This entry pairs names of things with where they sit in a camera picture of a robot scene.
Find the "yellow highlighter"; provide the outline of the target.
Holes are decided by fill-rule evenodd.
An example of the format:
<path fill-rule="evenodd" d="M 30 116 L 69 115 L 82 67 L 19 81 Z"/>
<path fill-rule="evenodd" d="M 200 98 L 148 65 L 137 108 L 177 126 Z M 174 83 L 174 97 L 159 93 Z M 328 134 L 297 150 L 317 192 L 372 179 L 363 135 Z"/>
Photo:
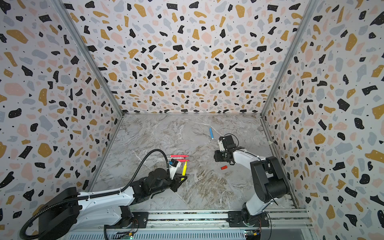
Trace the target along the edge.
<path fill-rule="evenodd" d="M 181 178 L 182 181 L 185 179 L 185 176 L 186 176 L 186 173 L 187 173 L 187 166 L 188 166 L 188 163 L 184 162 L 183 173 L 182 173 L 183 178 Z"/>

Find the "pink highlighter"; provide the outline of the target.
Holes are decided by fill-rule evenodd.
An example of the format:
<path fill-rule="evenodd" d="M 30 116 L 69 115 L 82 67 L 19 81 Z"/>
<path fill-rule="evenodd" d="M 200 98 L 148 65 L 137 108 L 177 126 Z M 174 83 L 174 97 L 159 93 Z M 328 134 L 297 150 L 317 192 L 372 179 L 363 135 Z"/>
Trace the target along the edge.
<path fill-rule="evenodd" d="M 189 162 L 190 160 L 186 160 L 186 159 L 179 159 L 177 160 L 178 162 L 181 162 L 181 163 L 186 163 L 186 162 Z"/>
<path fill-rule="evenodd" d="M 171 158 L 173 159 L 185 159 L 188 158 L 188 155 L 170 155 Z"/>

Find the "blue highlighter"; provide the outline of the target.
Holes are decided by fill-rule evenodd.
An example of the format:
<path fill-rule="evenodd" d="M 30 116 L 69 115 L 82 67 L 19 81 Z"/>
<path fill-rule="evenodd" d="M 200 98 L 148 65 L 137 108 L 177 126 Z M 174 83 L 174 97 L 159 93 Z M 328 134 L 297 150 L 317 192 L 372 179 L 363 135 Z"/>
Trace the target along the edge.
<path fill-rule="evenodd" d="M 213 129 L 212 128 L 209 128 L 209 131 L 210 131 L 210 137 L 212 140 L 214 140 L 214 134 L 213 134 Z"/>

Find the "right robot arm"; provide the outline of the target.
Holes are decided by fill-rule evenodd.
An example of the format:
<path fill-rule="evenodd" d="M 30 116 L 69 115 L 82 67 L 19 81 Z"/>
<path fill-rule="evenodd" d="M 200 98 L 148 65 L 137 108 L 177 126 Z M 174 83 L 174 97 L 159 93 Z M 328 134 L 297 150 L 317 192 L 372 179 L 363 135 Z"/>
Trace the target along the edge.
<path fill-rule="evenodd" d="M 272 156 L 261 158 L 245 149 L 216 150 L 216 162 L 227 162 L 230 165 L 242 165 L 251 171 L 254 195 L 243 204 L 242 221 L 248 226 L 258 222 L 259 215 L 277 199 L 290 193 L 286 174 L 279 160 Z"/>

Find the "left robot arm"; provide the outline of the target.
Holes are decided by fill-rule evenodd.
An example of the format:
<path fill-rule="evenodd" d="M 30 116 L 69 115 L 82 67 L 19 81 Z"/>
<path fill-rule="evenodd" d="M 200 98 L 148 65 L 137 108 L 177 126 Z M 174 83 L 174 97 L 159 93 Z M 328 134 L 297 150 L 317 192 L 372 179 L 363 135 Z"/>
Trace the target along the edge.
<path fill-rule="evenodd" d="M 186 180 L 186 176 L 168 175 L 165 169 L 157 168 L 147 177 L 132 182 L 123 192 L 115 189 L 80 193 L 74 187 L 68 188 L 42 207 L 38 238 L 58 240 L 71 231 L 101 225 L 125 228 L 134 220 L 131 205 L 147 201 L 167 189 L 176 192 Z"/>

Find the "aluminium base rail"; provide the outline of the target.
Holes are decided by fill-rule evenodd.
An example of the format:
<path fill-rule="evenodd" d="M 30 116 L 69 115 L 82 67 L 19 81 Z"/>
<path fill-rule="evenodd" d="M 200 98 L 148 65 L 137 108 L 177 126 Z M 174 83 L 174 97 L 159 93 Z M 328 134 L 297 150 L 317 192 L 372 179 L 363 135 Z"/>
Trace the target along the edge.
<path fill-rule="evenodd" d="M 247 224 L 237 210 L 134 211 L 126 228 L 97 225 L 64 240 L 315 240 L 302 209 L 266 210 Z"/>

